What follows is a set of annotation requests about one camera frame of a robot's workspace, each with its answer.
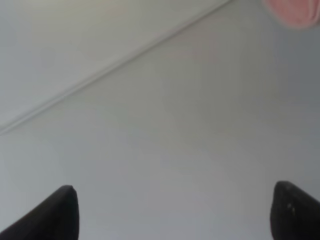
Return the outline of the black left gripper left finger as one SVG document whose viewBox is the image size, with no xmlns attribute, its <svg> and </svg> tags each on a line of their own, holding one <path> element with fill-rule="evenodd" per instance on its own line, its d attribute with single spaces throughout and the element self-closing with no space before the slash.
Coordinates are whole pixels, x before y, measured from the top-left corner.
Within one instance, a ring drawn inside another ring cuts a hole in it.
<svg viewBox="0 0 320 240">
<path fill-rule="evenodd" d="M 79 203 L 76 190 L 63 185 L 0 233 L 2 240 L 77 240 Z"/>
</svg>

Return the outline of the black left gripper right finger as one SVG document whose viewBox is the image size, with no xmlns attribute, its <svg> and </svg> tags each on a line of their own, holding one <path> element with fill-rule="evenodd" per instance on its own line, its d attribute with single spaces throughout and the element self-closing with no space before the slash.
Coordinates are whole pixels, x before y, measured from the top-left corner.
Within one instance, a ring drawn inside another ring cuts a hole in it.
<svg viewBox="0 0 320 240">
<path fill-rule="evenodd" d="M 289 181 L 275 184 L 269 220 L 274 240 L 320 238 L 320 202 Z"/>
</svg>

